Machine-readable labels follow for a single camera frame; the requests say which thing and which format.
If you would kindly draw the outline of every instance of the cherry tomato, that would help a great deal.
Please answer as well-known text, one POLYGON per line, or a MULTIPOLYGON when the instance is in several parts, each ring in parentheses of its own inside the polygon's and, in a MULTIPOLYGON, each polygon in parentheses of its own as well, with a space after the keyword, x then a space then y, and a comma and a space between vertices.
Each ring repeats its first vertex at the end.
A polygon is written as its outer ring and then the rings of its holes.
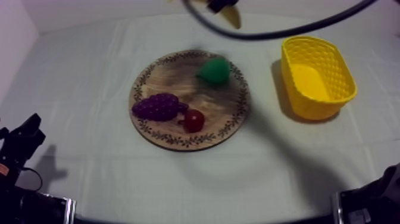
POLYGON ((200 111, 188 110, 185 113, 183 126, 185 127, 185 130, 189 133, 199 132, 201 129, 203 129, 204 120, 204 115, 200 111))

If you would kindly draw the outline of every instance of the wooden plate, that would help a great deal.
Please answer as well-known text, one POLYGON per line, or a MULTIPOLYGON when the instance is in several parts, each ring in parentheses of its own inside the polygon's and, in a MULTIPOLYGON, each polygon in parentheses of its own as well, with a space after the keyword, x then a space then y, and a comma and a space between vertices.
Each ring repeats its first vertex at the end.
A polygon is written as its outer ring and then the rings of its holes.
POLYGON ((133 83, 129 95, 129 111, 133 125, 151 143, 173 151, 198 151, 217 145, 231 137, 245 121, 249 112, 249 89, 243 74, 230 62, 230 81, 223 86, 210 86, 196 72, 213 57, 221 57, 200 50, 168 54, 151 63, 133 83), (179 114, 168 122, 138 119, 131 108, 151 95, 168 92, 175 94, 189 108, 205 116, 204 128, 197 133, 186 133, 179 114))

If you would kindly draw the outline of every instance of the plastic pear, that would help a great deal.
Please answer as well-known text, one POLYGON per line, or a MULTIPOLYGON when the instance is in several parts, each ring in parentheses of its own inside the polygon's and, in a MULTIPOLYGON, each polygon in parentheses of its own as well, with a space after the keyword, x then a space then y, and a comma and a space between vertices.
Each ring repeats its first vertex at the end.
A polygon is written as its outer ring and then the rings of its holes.
POLYGON ((212 58, 200 68, 197 76, 210 84, 224 84, 229 80, 229 63, 224 58, 212 58))

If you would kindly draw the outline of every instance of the plastic basket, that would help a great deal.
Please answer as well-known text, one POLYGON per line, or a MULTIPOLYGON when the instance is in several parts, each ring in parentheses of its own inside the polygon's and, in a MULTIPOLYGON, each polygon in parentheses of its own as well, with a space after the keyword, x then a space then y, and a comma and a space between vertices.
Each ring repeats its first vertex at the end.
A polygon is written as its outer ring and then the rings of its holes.
POLYGON ((357 86, 339 50, 322 39, 286 39, 281 66, 293 112, 305 119, 327 119, 357 94, 357 86))

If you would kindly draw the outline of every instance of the table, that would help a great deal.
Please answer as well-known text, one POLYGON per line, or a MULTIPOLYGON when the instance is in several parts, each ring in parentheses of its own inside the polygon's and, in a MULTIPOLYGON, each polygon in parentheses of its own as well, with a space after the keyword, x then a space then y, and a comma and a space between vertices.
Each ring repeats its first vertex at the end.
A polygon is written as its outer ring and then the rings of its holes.
MULTIPOLYGON (((247 31, 308 20, 244 15, 247 31)), ((282 112, 281 39, 238 42, 186 14, 73 27, 39 38, 0 105, 1 126, 31 114, 47 135, 27 166, 43 192, 78 201, 82 216, 127 223, 275 223, 329 212, 329 195, 382 175, 400 159, 400 40, 330 27, 358 96, 326 123, 282 112), (165 151, 129 120, 128 96, 152 61, 183 49, 223 54, 244 73, 253 113, 228 141, 198 153, 165 151)), ((23 175, 21 186, 36 184, 23 175)))

